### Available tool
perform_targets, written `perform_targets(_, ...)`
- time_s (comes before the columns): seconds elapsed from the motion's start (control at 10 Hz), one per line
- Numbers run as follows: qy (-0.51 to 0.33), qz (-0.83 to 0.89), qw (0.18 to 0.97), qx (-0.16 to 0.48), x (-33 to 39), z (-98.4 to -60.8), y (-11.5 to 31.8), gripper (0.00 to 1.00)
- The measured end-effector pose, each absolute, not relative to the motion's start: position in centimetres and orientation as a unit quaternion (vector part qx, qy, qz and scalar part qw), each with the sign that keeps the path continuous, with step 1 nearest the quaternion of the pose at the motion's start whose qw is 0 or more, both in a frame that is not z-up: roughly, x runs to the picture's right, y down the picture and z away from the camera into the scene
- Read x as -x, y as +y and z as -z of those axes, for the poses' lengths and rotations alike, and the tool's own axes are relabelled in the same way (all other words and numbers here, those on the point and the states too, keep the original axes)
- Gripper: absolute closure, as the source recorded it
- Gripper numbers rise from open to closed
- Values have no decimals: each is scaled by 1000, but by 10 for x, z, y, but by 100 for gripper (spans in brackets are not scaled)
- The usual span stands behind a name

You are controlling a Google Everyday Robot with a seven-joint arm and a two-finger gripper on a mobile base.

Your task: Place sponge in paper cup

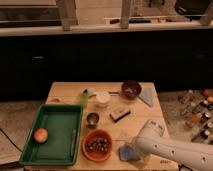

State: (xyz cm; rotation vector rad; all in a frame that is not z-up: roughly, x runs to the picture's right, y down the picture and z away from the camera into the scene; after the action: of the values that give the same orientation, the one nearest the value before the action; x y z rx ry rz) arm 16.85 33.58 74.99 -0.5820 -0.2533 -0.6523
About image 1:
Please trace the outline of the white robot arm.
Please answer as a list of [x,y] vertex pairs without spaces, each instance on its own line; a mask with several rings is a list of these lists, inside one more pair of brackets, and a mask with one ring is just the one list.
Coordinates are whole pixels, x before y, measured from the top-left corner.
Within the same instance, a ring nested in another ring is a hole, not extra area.
[[147,120],[129,144],[119,148],[121,161],[144,160],[154,154],[197,171],[213,171],[213,146],[163,137],[165,127],[157,120]]

